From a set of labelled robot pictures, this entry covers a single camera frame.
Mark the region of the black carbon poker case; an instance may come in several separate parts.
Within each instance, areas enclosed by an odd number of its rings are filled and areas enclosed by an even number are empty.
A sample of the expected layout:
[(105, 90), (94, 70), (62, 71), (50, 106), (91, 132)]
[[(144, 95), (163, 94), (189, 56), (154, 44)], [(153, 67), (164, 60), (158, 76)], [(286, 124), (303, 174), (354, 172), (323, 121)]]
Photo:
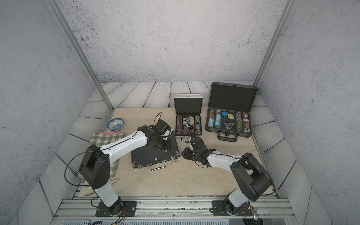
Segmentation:
[(163, 163), (163, 168), (165, 168), (167, 161), (174, 163), (176, 159), (180, 157), (175, 134), (172, 132), (167, 140), (171, 141), (169, 151), (157, 151), (149, 146), (143, 146), (133, 150), (131, 152), (132, 167), (134, 169), (141, 169)]

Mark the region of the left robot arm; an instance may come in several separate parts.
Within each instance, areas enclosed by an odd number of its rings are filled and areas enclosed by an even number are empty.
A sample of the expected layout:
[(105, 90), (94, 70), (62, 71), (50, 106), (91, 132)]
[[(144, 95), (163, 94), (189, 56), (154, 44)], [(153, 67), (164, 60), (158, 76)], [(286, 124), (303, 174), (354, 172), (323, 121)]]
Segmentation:
[(155, 125), (138, 127), (135, 132), (116, 142), (99, 147), (93, 144), (84, 153), (78, 171), (101, 203), (111, 208), (120, 204), (121, 199), (110, 183), (110, 166), (122, 156), (144, 146), (157, 151), (169, 151), (171, 141), (168, 136), (171, 132), (170, 125), (160, 119)]

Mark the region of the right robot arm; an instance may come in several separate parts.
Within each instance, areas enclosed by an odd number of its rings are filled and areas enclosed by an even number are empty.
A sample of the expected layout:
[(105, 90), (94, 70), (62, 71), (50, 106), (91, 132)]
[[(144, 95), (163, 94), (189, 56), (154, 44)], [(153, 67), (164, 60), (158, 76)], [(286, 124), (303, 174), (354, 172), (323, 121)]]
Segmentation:
[(192, 136), (191, 147), (181, 153), (184, 159), (201, 163), (203, 166), (220, 168), (233, 174), (238, 188), (225, 198), (225, 209), (234, 215), (245, 203), (255, 202), (273, 185), (273, 179), (251, 153), (229, 155), (209, 149), (202, 138)]

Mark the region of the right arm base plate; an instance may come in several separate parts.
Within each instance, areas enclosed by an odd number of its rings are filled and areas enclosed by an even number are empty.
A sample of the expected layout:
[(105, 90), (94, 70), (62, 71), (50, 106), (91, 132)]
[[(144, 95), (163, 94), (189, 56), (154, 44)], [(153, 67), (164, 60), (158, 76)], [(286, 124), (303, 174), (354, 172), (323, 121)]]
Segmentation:
[(229, 200), (217, 200), (212, 201), (212, 207), (209, 212), (214, 216), (238, 216), (238, 217), (250, 217), (253, 215), (252, 206), (249, 202), (245, 202), (239, 207), (233, 206)]

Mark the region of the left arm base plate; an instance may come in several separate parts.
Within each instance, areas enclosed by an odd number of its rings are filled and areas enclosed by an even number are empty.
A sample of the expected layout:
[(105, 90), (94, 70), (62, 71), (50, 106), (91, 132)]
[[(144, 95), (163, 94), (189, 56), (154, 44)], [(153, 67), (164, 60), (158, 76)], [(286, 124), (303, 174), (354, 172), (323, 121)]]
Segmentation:
[(134, 217), (137, 209), (137, 201), (118, 200), (114, 205), (107, 207), (100, 201), (95, 217)]

